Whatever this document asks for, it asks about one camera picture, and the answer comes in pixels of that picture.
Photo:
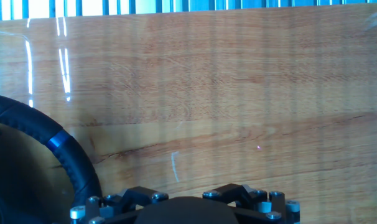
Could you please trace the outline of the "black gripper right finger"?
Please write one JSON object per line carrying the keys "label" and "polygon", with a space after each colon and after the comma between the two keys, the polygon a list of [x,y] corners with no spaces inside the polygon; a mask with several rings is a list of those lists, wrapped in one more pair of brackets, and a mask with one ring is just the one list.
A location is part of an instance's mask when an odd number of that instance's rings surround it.
{"label": "black gripper right finger", "polygon": [[227,184],[206,191],[203,199],[221,202],[233,212],[238,223],[300,224],[300,203],[283,192]]}

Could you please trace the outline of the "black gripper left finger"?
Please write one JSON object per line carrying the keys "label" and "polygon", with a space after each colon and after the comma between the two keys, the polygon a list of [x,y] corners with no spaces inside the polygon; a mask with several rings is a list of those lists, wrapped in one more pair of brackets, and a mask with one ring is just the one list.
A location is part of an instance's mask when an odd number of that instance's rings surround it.
{"label": "black gripper left finger", "polygon": [[141,209],[169,199],[169,195],[145,187],[118,194],[88,197],[84,205],[70,209],[71,224],[134,223]]}

